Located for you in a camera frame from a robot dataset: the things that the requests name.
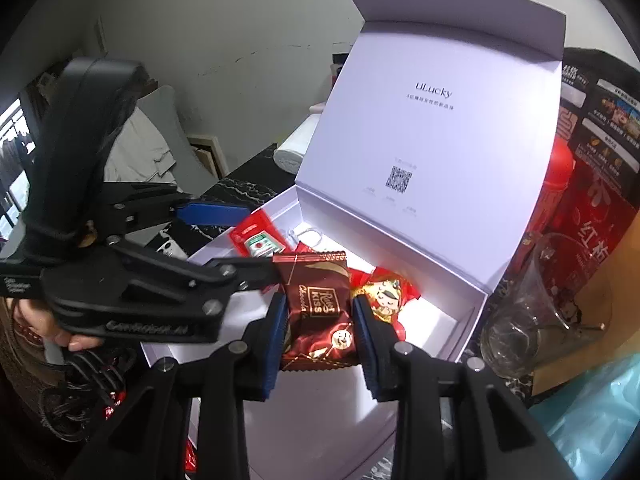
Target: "box lid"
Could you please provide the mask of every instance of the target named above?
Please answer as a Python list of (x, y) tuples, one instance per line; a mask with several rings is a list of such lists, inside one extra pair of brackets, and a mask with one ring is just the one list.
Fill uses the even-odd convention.
[(529, 0), (353, 0), (366, 23), (296, 183), (490, 292), (538, 198), (564, 15)]

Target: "white cloth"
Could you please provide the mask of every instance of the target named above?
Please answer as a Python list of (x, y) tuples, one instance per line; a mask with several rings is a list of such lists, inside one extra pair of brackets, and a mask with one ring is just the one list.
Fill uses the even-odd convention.
[(104, 181), (175, 183), (169, 171), (174, 164), (164, 137), (136, 107), (113, 143), (104, 167)]
[(311, 142), (320, 114), (311, 114), (297, 127), (287, 139), (273, 152), (273, 160), (284, 171), (296, 174), (302, 164), (306, 149)]

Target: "black marble table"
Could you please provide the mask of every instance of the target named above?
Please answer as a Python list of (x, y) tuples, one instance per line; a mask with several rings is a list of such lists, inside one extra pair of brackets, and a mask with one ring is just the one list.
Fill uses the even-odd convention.
[[(295, 176), (276, 166), (273, 161), (275, 148), (276, 144), (272, 144), (262, 150), (230, 173), (229, 176), (214, 184), (202, 195), (202, 199), (244, 205), (254, 210), (267, 202), (267, 200), (291, 187)], [(174, 221), (163, 229), (148, 246), (158, 251), (167, 252), (174, 244), (177, 244), (186, 256), (191, 256), (227, 228), (228, 226), (189, 226), (181, 221)], [(473, 355), (480, 355), (479, 335), (483, 321), (504, 297), (507, 286), (508, 284), (503, 280), (494, 294), (487, 299), (476, 330), (463, 354), (464, 360)], [(519, 380), (506, 380), (506, 384), (525, 404), (531, 403), (532, 377), (527, 376)], [(443, 421), (443, 431), (447, 431), (446, 421)], [(362, 480), (389, 479), (392, 457), (393, 450), (389, 450)]]

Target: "window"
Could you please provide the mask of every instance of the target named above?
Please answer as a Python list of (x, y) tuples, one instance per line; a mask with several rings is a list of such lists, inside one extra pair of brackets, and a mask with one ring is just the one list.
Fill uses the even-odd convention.
[(0, 236), (7, 240), (27, 205), (35, 143), (16, 99), (0, 114)]

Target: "wall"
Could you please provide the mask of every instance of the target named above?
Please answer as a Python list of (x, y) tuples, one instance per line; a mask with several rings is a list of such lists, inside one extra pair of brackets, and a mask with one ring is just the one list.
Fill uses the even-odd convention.
[(82, 40), (95, 0), (37, 0), (0, 54), (0, 110)]
[[(537, 1), (567, 13), (567, 45), (640, 68), (598, 0)], [(174, 86), (187, 131), (218, 136), (232, 168), (326, 98), (331, 54), (362, 24), (350, 0), (100, 0), (98, 11), (109, 56), (142, 60)]]

